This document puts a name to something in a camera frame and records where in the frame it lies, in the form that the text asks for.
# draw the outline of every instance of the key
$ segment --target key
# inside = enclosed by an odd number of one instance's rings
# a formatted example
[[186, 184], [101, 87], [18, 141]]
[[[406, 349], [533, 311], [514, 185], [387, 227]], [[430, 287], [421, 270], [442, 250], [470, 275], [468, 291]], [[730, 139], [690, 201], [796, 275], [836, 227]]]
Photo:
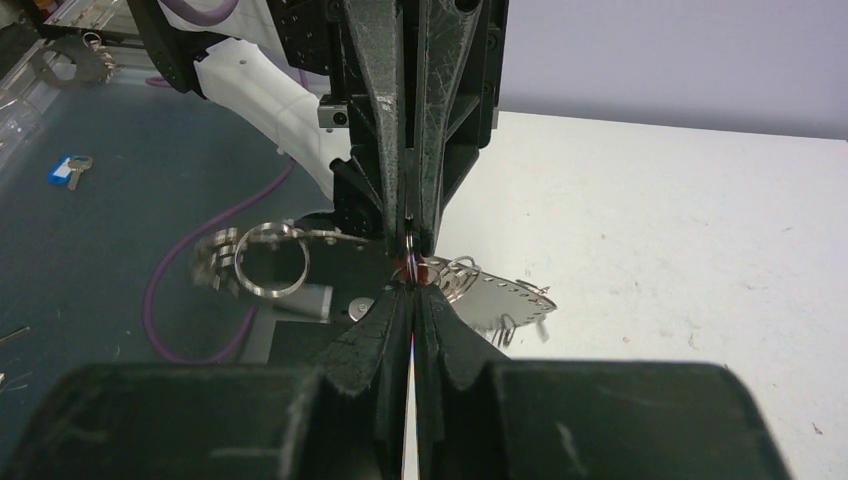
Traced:
[[70, 190], [77, 189], [79, 177], [82, 176], [82, 172], [91, 168], [93, 164], [94, 159], [91, 157], [74, 157], [68, 160], [68, 168], [71, 169], [71, 181], [68, 183], [68, 188]]

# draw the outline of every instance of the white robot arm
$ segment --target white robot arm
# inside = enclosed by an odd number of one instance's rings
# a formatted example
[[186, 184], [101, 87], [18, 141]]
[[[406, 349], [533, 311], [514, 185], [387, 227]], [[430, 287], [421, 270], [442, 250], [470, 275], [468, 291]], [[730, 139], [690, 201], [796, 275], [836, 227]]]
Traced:
[[[210, 11], [208, 0], [180, 1]], [[330, 163], [349, 160], [350, 138], [344, 129], [320, 128], [318, 98], [277, 68], [257, 46], [282, 52], [267, 2], [238, 1], [222, 22], [210, 26], [184, 20], [169, 8], [173, 2], [160, 3], [175, 28], [232, 37], [213, 45], [205, 58], [195, 61], [203, 95], [250, 122], [277, 145], [280, 153], [290, 154], [332, 199]]]

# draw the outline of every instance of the metal screw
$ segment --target metal screw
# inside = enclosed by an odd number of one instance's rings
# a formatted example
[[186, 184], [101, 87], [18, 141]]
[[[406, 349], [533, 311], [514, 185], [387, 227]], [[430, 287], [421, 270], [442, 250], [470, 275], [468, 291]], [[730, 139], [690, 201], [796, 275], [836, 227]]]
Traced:
[[347, 313], [350, 315], [351, 320], [354, 322], [358, 322], [368, 313], [368, 310], [371, 309], [371, 305], [374, 305], [374, 300], [367, 297], [359, 297], [353, 299], [348, 306]]

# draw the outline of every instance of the white tabletop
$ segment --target white tabletop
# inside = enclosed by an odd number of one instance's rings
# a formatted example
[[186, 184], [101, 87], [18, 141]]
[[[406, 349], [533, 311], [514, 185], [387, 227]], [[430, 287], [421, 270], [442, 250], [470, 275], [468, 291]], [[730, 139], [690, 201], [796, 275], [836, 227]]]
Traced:
[[704, 361], [798, 478], [848, 478], [848, 144], [502, 113], [439, 255], [550, 285], [515, 358]]

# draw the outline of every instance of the white wall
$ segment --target white wall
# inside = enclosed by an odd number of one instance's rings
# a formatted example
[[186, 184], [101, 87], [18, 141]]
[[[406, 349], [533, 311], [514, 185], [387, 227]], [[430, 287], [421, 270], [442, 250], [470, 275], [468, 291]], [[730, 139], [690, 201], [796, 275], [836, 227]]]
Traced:
[[512, 0], [501, 108], [848, 139], [848, 0]]

